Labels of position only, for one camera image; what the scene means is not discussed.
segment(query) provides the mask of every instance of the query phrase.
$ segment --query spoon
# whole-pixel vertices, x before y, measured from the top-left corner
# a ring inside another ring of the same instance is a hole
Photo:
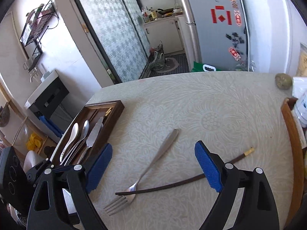
[[[86,120],[84,122],[82,131],[81,131],[81,136],[80,136],[80,140],[74,145],[73,148],[70,149],[70,151],[68,152],[68,154],[66,155],[66,157],[64,158],[64,160],[61,162],[61,164],[67,165],[70,162],[71,157],[73,156],[73,153],[75,152],[75,150],[78,148],[78,146],[80,145],[80,143],[86,138],[87,134],[88,134],[88,130],[90,128],[90,122],[89,120]]]
[[[70,138],[69,138],[67,144],[65,145],[65,147],[64,147],[64,149],[61,153],[61,156],[59,157],[60,162],[62,162],[63,157],[65,155],[65,152],[67,151],[69,146],[72,144],[72,142],[76,139],[78,134],[79,134],[79,125],[78,125],[78,123],[75,123],[74,126],[73,126],[73,129],[72,129],[72,133],[70,135]]]

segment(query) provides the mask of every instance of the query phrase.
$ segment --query table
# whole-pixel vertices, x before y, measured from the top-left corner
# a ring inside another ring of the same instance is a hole
[[[202,173],[194,145],[229,161],[250,147],[256,150],[236,164],[263,168],[276,201],[280,228],[289,210],[293,161],[280,106],[291,91],[279,90],[274,75],[248,72],[182,73],[106,87],[88,103],[121,100],[125,109],[110,138],[113,158],[90,198],[110,230],[199,229],[217,193],[206,179],[169,190],[137,195],[111,217],[103,207],[132,185],[173,128],[179,137],[141,180],[138,189],[162,186]],[[243,195],[239,189],[225,229],[232,227]]]

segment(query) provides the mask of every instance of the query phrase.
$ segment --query faucet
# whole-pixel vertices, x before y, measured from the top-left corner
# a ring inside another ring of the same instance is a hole
[[[36,74],[36,71],[30,74],[30,83],[33,82],[33,77],[34,77],[35,74]]]
[[[34,67],[33,70],[32,70],[31,73],[30,73],[30,83],[33,82],[33,78],[35,78],[35,80],[36,80],[38,83],[41,83],[41,81],[40,81],[39,79],[40,79],[40,77],[42,77],[42,76],[43,76],[43,75],[42,75],[41,71],[40,71],[38,68]]]

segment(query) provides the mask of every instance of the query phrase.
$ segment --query green bag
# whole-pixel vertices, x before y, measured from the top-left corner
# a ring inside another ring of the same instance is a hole
[[[202,63],[197,63],[194,61],[194,67],[192,68],[192,72],[212,72],[212,71],[221,71],[221,70],[213,66],[202,64]]]

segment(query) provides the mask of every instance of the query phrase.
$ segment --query stainless steel fork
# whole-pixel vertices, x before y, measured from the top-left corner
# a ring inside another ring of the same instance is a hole
[[[155,155],[155,157],[153,158],[151,163],[143,171],[143,173],[140,175],[139,179],[137,179],[137,181],[131,187],[128,187],[125,190],[125,192],[136,191],[137,190],[137,185],[138,185],[139,181],[147,173],[147,171],[156,163],[156,161],[159,160],[160,157],[169,149],[169,147],[172,145],[172,143],[176,139],[178,133],[179,133],[178,129],[173,129],[173,131],[168,134],[168,136],[163,141],[161,147],[159,148],[157,154]],[[126,195],[126,196],[117,196],[115,199],[113,199],[103,209],[105,210],[105,212],[109,216],[111,216],[113,214],[116,214],[119,211],[123,210],[125,207],[127,207],[134,200],[135,196],[136,196],[135,194]]]

